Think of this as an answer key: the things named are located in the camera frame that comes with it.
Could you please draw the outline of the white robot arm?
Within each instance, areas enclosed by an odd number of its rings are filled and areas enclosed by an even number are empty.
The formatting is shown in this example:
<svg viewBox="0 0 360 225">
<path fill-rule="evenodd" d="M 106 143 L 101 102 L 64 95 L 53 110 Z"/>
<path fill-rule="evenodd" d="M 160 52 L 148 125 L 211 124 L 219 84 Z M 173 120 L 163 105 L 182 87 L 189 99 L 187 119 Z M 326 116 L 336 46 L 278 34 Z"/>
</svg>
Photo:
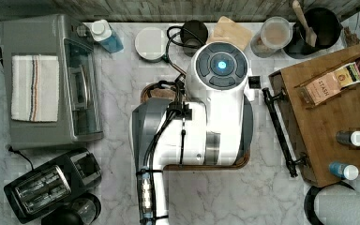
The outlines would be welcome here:
<svg viewBox="0 0 360 225">
<path fill-rule="evenodd" d="M 174 98 L 152 97 L 129 120 L 141 225 L 169 225 L 163 171 L 167 166 L 232 167 L 248 153 L 253 112 L 245 89 L 248 60 L 228 42 L 193 55 L 184 79 L 160 81 Z"/>
</svg>

